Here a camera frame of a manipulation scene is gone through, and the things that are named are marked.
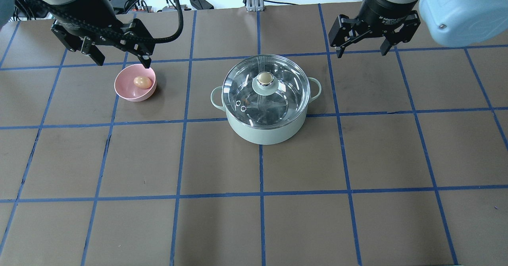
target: glass lid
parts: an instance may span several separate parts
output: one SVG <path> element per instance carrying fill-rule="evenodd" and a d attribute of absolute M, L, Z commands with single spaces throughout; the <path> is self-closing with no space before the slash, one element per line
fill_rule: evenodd
<path fill-rule="evenodd" d="M 243 124 L 282 127 L 307 106 L 310 85 L 302 69 L 282 56 L 263 54 L 243 60 L 227 74 L 224 105 Z"/>

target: white cooking pot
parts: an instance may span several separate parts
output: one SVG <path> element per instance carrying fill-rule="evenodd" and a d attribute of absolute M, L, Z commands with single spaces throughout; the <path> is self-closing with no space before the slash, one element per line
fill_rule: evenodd
<path fill-rule="evenodd" d="M 319 87 L 310 96 L 310 84 Z M 221 91 L 222 105 L 214 102 Z M 281 143 L 300 130 L 307 106 L 321 94 L 321 84 L 307 77 L 293 61 L 277 55 L 262 54 L 234 66 L 210 100 L 226 113 L 232 129 L 247 141 L 260 145 Z"/>

